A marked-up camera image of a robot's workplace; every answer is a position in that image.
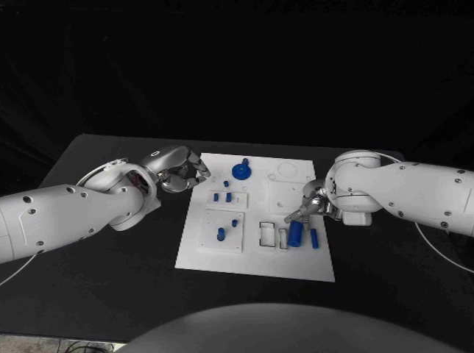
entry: blue object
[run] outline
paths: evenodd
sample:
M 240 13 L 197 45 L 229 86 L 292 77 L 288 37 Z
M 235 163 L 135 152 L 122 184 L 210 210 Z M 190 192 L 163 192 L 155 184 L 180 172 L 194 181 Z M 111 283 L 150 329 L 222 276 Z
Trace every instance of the blue object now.
M 223 241 L 226 239 L 226 232 L 223 228 L 219 228 L 217 241 Z
M 313 248 L 318 249 L 318 233 L 315 232 L 315 229 L 311 229 L 311 241 L 313 241 Z
M 297 221 L 292 221 L 289 225 L 289 235 L 287 236 L 288 246 L 298 248 L 302 245 L 302 231 L 302 224 Z
M 249 159 L 248 158 L 243 158 L 242 164 L 238 164 L 233 167 L 232 173 L 233 173 L 235 179 L 238 179 L 238 180 L 245 180 L 251 176 L 252 170 L 249 168 Z

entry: black table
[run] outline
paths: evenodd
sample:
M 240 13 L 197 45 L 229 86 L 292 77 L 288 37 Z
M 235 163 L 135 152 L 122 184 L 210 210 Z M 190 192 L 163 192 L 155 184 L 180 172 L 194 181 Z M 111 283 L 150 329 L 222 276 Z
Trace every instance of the black table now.
M 350 150 L 80 135 L 42 187 L 75 184 L 101 164 L 122 157 L 138 163 L 173 144 L 199 153 L 313 160 L 318 177 Z M 0 332 L 127 342 L 200 310 L 282 302 L 382 318 L 474 352 L 473 281 L 428 248 L 411 223 L 383 210 L 370 227 L 326 220 L 336 283 L 183 270 L 174 262 L 190 193 L 160 193 L 163 206 L 134 228 L 106 227 L 34 259 L 0 288 Z M 438 232 L 429 234 L 442 239 Z M 24 262 L 0 265 L 0 281 Z

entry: blue cylinder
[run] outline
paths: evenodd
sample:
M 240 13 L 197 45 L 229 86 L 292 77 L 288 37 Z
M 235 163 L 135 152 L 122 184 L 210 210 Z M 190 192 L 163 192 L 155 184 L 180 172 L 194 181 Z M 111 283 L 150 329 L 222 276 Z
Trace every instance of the blue cylinder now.
M 304 226 L 300 222 L 292 221 L 289 225 L 289 235 L 287 236 L 287 244 L 294 248 L 302 245 Z
M 315 229 L 311 229 L 311 242 L 313 242 L 313 248 L 318 249 L 318 233 L 315 232 Z
M 240 164 L 233 167 L 232 174 L 235 179 L 245 180 L 251 176 L 252 170 L 249 168 L 249 159 L 243 158 Z
M 217 241 L 223 241 L 225 239 L 226 239 L 226 232 L 223 231 L 223 228 L 219 228 Z

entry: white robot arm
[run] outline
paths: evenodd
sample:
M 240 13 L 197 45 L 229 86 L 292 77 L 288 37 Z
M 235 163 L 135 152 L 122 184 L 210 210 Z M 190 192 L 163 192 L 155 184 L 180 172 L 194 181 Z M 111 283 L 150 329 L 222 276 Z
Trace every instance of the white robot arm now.
M 320 214 L 367 226 L 382 208 L 398 218 L 474 237 L 474 172 L 411 162 L 382 166 L 377 153 L 350 151 L 337 157 L 327 178 L 305 185 L 302 207 L 285 222 Z
M 189 162 L 200 177 L 184 180 Z M 59 185 L 0 198 L 0 263 L 40 254 L 99 232 L 129 229 L 160 207 L 157 186 L 178 193 L 210 176 L 196 153 L 165 147 L 140 165 L 115 160 L 76 185 Z

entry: white platform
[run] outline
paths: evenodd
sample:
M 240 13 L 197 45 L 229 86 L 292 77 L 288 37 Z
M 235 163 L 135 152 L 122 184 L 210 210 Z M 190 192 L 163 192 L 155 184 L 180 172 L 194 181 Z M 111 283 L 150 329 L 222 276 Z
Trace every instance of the white platform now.
M 227 154 L 203 154 L 202 158 L 212 178 L 193 190 L 176 268 L 334 282 L 321 216 L 311 216 L 320 249 L 313 249 L 310 232 L 304 232 L 300 248 L 279 249 L 279 229 L 289 230 L 284 216 L 298 209 L 302 186 L 315 179 L 313 162 Z M 243 158 L 249 159 L 252 175 L 242 181 L 233 178 L 230 170 Z M 215 191 L 219 192 L 219 202 L 213 202 Z M 226 203 L 226 192 L 232 192 L 232 204 Z M 238 193 L 245 193 L 245 196 L 239 195 L 243 197 L 239 201 L 235 198 Z M 238 215 L 243 220 L 238 224 L 243 231 L 242 240 L 239 230 L 230 225 L 230 219 Z M 259 246 L 259 222 L 275 224 L 275 249 L 268 251 Z M 227 231 L 223 242 L 216 240 L 220 225 Z

